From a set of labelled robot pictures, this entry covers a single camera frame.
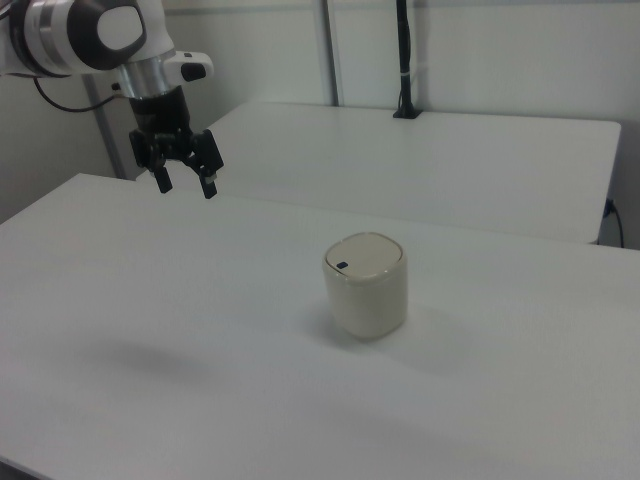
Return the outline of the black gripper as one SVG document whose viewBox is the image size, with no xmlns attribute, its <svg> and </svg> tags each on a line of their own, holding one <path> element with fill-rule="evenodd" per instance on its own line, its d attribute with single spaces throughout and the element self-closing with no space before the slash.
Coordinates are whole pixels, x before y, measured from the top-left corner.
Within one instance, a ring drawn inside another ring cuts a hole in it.
<svg viewBox="0 0 640 480">
<path fill-rule="evenodd" d="M 165 159 L 156 139 L 187 150 L 183 163 L 196 173 L 206 199 L 217 194 L 215 179 L 224 166 L 210 130 L 192 132 L 190 114 L 181 87 L 152 98 L 129 100 L 137 128 L 129 132 L 136 164 L 149 171 L 162 194 L 172 189 Z"/>
</svg>

